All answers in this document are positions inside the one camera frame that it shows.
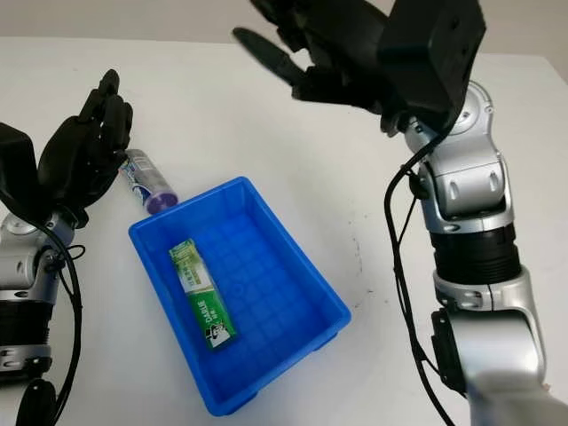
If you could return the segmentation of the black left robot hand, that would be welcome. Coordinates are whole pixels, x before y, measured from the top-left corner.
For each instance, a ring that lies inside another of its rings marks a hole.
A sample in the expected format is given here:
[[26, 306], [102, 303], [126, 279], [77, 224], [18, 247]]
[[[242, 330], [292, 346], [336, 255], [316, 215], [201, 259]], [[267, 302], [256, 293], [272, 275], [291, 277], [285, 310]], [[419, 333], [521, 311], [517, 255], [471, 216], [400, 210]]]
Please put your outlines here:
[[106, 193], [126, 161], [133, 108], [119, 95], [119, 85], [118, 73], [107, 70], [80, 113], [57, 128], [40, 157], [40, 186], [76, 229], [87, 225], [86, 209]]

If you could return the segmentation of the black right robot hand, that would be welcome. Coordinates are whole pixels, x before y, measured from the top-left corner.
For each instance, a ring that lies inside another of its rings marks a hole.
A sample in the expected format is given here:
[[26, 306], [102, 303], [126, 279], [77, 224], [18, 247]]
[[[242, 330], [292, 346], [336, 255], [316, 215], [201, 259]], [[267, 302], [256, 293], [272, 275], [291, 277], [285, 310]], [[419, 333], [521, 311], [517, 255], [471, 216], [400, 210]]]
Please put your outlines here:
[[378, 59], [388, 17], [367, 1], [255, 1], [283, 46], [236, 27], [237, 42], [291, 89], [293, 99], [361, 108], [383, 133], [407, 130], [411, 115]]

